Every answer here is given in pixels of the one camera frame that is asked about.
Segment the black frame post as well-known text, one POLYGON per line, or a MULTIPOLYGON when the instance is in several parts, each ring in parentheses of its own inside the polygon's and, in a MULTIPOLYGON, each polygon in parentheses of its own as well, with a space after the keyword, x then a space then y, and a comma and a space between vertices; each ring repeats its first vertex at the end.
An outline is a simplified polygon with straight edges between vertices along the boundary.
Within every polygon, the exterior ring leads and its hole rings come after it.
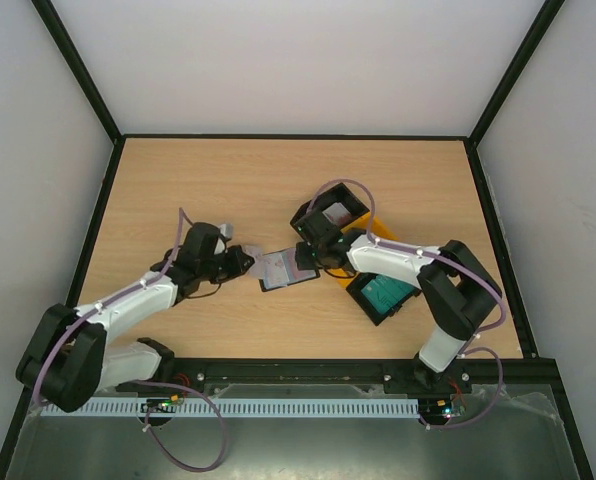
POLYGON ((53 2, 50 0, 31 0, 31 4, 54 41, 105 133, 112 143, 119 142, 122 138, 122 133, 53 2))
POLYGON ((564 4, 565 0, 546 0, 542 3, 465 146, 476 149, 482 142, 564 4))

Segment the yellow tray middle compartment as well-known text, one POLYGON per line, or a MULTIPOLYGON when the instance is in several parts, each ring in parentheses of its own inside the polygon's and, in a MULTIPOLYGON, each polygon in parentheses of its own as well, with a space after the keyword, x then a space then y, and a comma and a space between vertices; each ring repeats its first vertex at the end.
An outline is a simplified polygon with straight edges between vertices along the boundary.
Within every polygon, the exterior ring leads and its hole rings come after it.
MULTIPOLYGON (((342 233, 346 233, 350 229, 357 228, 365 230, 369 224, 369 213, 365 213, 364 215, 358 217, 357 219, 351 221, 349 224, 343 226, 341 228, 342 233)), ((385 238, 387 240, 397 240, 398 237, 387 227, 387 225, 382 222, 379 218, 376 218, 373 222, 371 227, 371 231, 373 234, 385 238)), ((356 274, 354 277, 350 278, 342 278, 343 270, 342 269, 333 269, 332 273, 337 275, 335 281, 341 286, 343 290, 346 290, 347 287, 352 283, 353 280, 357 280, 359 278, 359 274, 356 274)))

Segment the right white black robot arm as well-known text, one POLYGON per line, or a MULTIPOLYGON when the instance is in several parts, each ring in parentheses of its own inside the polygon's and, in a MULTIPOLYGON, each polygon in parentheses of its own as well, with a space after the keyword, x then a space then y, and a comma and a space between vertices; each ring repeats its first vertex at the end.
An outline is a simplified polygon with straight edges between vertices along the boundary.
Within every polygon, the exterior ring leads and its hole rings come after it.
POLYGON ((464 243, 405 244, 379 235, 374 224, 372 211, 340 224, 310 207, 290 221, 312 266, 380 275, 422 293, 435 327, 414 358, 411 376, 421 389, 436 391, 473 339, 505 322, 502 290, 464 243))

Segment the black frame post left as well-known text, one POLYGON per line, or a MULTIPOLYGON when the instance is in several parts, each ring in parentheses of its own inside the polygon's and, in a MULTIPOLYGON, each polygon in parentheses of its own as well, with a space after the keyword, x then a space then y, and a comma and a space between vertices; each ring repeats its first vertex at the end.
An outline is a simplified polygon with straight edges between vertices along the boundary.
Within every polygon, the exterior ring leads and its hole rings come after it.
POLYGON ((54 41, 105 133, 112 143, 119 142, 122 138, 122 133, 53 2, 50 0, 31 0, 31 4, 54 41))

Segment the left controller board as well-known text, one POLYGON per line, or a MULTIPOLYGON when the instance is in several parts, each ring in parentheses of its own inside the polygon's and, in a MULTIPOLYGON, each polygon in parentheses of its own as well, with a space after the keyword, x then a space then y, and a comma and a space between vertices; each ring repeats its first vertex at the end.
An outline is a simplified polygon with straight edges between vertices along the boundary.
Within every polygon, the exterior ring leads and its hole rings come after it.
POLYGON ((141 424, 146 424, 146 416, 149 416, 148 422, 153 427, 162 427, 173 420, 184 404, 185 397, 174 394, 168 398, 149 398, 138 407, 137 419, 141 424))

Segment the teal card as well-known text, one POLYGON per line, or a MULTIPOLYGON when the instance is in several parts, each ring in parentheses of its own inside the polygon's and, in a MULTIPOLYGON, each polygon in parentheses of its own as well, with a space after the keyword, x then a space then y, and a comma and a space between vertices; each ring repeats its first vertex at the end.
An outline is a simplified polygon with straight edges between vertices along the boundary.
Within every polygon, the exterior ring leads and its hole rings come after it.
POLYGON ((361 289, 362 296, 380 315, 401 306, 416 292, 412 285, 383 275, 370 279, 361 289))

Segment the black tray right compartment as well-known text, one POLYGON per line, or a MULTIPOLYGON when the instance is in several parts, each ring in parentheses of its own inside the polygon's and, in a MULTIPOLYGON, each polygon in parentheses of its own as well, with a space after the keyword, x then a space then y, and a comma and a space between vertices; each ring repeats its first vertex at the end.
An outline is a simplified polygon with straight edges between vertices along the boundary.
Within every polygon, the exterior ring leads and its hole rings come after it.
POLYGON ((409 283, 372 273, 357 275, 346 291, 375 326, 394 316, 405 302, 421 293, 409 283))

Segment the black frame post right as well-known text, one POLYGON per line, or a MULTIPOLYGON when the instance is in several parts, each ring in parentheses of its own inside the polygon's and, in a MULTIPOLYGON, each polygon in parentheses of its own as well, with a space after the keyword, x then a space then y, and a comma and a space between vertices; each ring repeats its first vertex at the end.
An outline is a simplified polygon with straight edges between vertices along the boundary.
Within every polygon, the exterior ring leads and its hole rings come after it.
POLYGON ((564 4, 565 0, 546 0, 542 3, 465 146, 476 149, 482 142, 564 4))

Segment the controller board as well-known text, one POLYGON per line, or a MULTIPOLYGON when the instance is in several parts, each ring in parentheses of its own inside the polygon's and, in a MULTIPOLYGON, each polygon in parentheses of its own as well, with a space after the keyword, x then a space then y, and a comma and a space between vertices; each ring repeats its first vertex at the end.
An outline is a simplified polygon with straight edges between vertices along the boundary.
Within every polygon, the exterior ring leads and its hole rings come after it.
POLYGON ((445 426, 453 419, 464 417, 467 397, 454 393, 439 398, 423 398, 418 401, 418 413, 422 422, 432 426, 445 426))
POLYGON ((153 427, 162 427, 173 420, 184 404, 185 397, 174 394, 168 398, 149 398, 138 407, 137 419, 141 424, 146 424, 146 416, 149 416, 148 422, 153 427))

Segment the red patterned white card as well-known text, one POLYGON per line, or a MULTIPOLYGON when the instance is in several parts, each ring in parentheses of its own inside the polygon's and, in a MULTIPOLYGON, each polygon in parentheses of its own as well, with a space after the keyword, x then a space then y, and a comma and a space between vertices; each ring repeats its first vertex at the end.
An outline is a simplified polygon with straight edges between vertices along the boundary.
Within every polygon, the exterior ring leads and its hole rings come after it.
POLYGON ((248 270, 250 276, 264 280, 274 275, 277 262, 280 259, 277 252, 264 253, 263 248, 256 245, 244 245, 243 251, 254 259, 254 265, 248 270))

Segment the black card holder wallet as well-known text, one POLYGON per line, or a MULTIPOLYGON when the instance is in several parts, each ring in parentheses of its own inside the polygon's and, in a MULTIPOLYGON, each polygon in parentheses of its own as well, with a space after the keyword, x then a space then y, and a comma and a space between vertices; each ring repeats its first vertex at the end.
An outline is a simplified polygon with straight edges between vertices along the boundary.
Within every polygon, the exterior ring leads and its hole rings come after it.
POLYGON ((317 270, 300 270, 296 248, 288 248, 262 256, 263 277, 259 280, 262 292, 283 289, 320 277, 317 270))

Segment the black tray compartment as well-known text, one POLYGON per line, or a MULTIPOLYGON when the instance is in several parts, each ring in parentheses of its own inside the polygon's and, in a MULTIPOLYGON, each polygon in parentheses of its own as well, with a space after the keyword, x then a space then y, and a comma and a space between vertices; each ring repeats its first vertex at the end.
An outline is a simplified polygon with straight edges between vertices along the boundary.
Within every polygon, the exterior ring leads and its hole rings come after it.
POLYGON ((405 302, 421 293, 409 283, 372 273, 357 275, 346 291, 375 326, 394 316, 405 302))
POLYGON ((307 242, 338 231, 369 212, 369 208, 342 182, 324 191, 314 202, 303 203, 290 226, 307 242))

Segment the right controller board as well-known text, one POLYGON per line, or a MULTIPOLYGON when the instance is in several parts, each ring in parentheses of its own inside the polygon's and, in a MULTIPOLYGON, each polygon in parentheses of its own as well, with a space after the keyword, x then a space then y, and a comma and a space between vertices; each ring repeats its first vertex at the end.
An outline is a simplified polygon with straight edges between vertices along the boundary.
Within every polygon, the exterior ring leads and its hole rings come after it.
POLYGON ((464 417, 467 397, 454 393, 439 398, 423 398, 418 401, 418 413, 422 422, 432 426, 445 426, 453 419, 464 417))

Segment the red striped card in tray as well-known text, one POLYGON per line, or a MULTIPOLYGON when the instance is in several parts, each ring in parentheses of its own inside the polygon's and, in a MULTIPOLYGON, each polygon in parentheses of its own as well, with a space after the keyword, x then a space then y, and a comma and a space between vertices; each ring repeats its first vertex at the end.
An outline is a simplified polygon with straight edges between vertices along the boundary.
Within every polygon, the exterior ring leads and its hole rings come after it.
POLYGON ((352 213, 340 202, 331 204, 322 213, 333 225, 338 227, 347 225, 353 219, 352 213))

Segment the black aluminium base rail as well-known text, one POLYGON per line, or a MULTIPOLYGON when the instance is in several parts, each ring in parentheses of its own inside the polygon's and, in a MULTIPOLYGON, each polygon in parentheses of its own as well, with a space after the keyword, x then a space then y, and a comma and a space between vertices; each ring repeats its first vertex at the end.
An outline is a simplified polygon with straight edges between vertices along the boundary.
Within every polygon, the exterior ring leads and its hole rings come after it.
POLYGON ((218 360, 168 357, 149 381, 159 387, 138 386, 135 380, 119 380, 112 387, 121 392, 168 391, 169 384, 188 386, 209 393, 232 384, 345 384, 359 387, 380 385, 387 394, 411 398, 440 398, 479 385, 547 385, 564 390, 556 362, 552 359, 459 359, 441 374, 423 373, 422 364, 401 360, 218 360))

